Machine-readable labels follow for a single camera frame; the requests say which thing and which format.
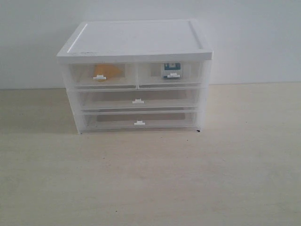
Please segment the white plastic drawer cabinet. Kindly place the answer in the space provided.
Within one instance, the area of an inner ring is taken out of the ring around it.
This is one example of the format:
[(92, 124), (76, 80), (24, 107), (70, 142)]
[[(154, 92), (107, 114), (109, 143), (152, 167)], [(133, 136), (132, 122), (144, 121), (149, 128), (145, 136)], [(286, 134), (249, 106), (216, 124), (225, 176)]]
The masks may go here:
[[(62, 70), (76, 128), (80, 134), (108, 131), (85, 129), (83, 115), (89, 113), (118, 114), (122, 112), (197, 111), (201, 128), (188, 129), (196, 131), (203, 129), (208, 84), (206, 87), (198, 88), (200, 90), (199, 99), (194, 107), (126, 108), (85, 111), (81, 109), (78, 96), (79, 92), (86, 91), (145, 90), (138, 87), (137, 69), (139, 64), (206, 61), (211, 68), (213, 50), (206, 41), (198, 22), (194, 19), (83, 22), (63, 45), (56, 57)], [(133, 64), (136, 69), (137, 86), (135, 89), (76, 88), (72, 82), (71, 75), (71, 65), (73, 64)]]

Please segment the yellow cheese block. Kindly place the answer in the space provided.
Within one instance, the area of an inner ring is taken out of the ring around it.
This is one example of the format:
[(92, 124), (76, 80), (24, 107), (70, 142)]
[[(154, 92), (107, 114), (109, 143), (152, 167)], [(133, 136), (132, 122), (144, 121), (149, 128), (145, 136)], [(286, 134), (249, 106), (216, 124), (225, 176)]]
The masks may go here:
[(94, 67), (93, 80), (97, 82), (108, 81), (122, 74), (122, 70), (110, 64), (99, 64)]

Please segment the clear middle wide drawer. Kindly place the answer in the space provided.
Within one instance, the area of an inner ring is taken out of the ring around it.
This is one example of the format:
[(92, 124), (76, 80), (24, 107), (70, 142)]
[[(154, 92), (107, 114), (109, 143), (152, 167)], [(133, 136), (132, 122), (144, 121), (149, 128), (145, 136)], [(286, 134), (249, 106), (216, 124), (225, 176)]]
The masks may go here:
[(160, 107), (194, 107), (198, 89), (79, 92), (82, 110)]

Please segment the clear bottom wide drawer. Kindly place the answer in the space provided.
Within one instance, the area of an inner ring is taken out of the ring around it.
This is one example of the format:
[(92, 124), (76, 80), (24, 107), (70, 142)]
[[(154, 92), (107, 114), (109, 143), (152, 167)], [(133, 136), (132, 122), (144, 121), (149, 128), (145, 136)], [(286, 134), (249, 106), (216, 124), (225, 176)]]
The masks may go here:
[(197, 111), (89, 113), (83, 116), (87, 130), (201, 128)]

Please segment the white teal labelled bottle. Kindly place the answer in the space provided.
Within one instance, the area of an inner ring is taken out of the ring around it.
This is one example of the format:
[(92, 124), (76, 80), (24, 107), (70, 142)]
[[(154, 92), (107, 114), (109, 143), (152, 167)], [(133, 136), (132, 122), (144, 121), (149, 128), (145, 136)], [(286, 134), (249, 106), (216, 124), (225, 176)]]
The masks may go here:
[(165, 80), (178, 80), (182, 77), (181, 63), (163, 63), (161, 66), (161, 77)]

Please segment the clear wide drawer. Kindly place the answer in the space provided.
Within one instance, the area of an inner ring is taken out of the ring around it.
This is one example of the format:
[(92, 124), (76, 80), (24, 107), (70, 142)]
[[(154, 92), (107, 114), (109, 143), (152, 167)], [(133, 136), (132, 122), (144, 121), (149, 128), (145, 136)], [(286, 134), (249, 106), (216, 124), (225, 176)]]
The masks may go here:
[(87, 130), (201, 128), (197, 111), (89, 113), (83, 116)]
[(160, 107), (194, 107), (198, 89), (79, 92), (82, 110)]

